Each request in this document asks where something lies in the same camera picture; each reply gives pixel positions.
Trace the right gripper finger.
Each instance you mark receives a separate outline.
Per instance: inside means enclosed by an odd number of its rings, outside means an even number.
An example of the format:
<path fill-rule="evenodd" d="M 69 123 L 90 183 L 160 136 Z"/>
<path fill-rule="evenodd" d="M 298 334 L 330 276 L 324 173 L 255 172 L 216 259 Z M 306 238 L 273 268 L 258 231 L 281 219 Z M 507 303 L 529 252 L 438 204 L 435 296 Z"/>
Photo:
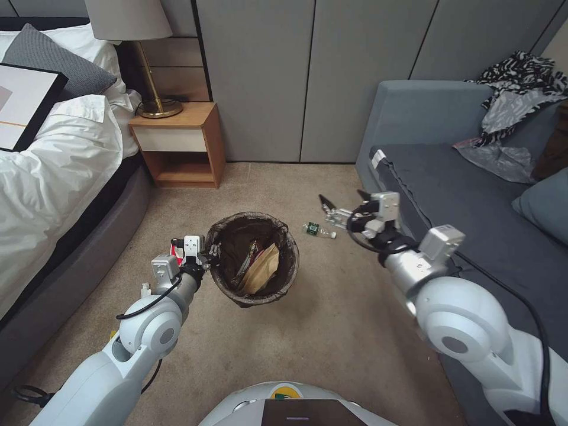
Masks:
<path fill-rule="evenodd" d="M 359 213 L 375 213 L 378 212 L 378 201 L 372 199 L 372 195 L 363 190 L 358 189 L 357 193 L 362 198 L 363 203 L 357 208 Z"/>
<path fill-rule="evenodd" d="M 319 194 L 321 208 L 325 214 L 325 221 L 330 224 L 346 224 L 347 220 L 353 215 L 352 211 L 337 208 L 328 198 Z"/>

